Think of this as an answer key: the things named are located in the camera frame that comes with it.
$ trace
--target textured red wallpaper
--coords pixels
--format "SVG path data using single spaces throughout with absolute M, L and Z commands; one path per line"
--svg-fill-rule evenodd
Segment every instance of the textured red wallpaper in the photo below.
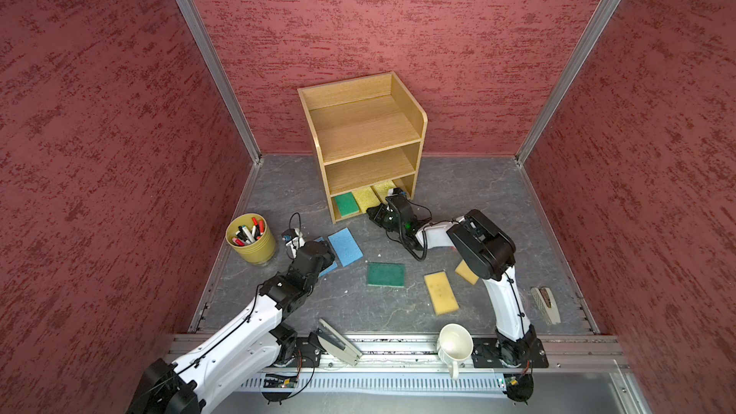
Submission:
M 736 0 L 623 0 L 527 169 L 658 413 L 736 409 Z
M 395 70 L 427 153 L 513 155 L 599 0 L 194 0 L 259 146 L 309 152 L 296 88 Z
M 0 0 L 3 412 L 123 412 L 248 155 L 174 0 Z

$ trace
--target gray tabletop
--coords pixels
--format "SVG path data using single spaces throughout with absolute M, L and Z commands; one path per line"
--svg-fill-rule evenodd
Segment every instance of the gray tabletop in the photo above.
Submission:
M 425 158 L 419 170 L 414 202 L 432 210 L 434 220 L 480 209 L 517 246 L 517 281 L 522 302 L 538 334 L 587 334 L 579 304 L 562 266 L 545 237 L 520 173 L 511 159 Z M 285 272 L 290 260 L 281 243 L 289 217 L 299 212 L 306 240 L 326 237 L 347 227 L 363 251 L 363 258 L 328 273 L 312 295 L 286 323 L 308 333 L 323 317 L 340 332 L 438 332 L 458 323 L 474 334 L 491 334 L 495 316 L 481 282 L 471 285 L 455 273 L 461 257 L 452 248 L 433 248 L 424 262 L 386 238 L 378 226 L 361 215 L 332 224 L 319 171 L 310 156 L 267 156 L 248 204 L 248 212 L 264 216 L 279 238 L 276 254 L 262 267 L 244 262 L 231 252 L 209 313 L 200 327 L 218 329 L 235 317 L 255 293 L 255 287 L 276 272 Z M 423 209 L 416 209 L 424 217 Z M 366 284 L 368 262 L 406 265 L 404 288 Z M 446 271 L 460 306 L 436 316 L 424 275 Z M 552 289 L 562 323 L 549 326 L 531 299 L 532 287 Z

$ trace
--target green sponge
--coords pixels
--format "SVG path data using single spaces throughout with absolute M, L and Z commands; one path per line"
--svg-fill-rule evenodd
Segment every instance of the green sponge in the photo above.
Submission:
M 335 204 L 337 205 L 337 210 L 340 212 L 341 217 L 354 215 L 361 211 L 358 204 L 355 203 L 355 197 L 353 197 L 353 194 L 350 192 L 336 196 Z
M 404 264 L 369 262 L 368 284 L 404 288 Z

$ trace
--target top shelf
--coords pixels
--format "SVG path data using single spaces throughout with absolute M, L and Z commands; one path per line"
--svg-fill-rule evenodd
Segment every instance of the top shelf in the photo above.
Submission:
M 421 140 L 391 95 L 323 107 L 310 114 L 325 165 Z

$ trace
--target cream ceramic mug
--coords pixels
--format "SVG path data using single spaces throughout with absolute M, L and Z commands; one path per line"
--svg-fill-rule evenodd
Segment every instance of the cream ceramic mug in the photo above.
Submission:
M 439 332 L 437 339 L 437 356 L 447 365 L 450 377 L 460 377 L 460 363 L 470 358 L 473 353 L 473 338 L 467 329 L 458 324 L 448 324 Z

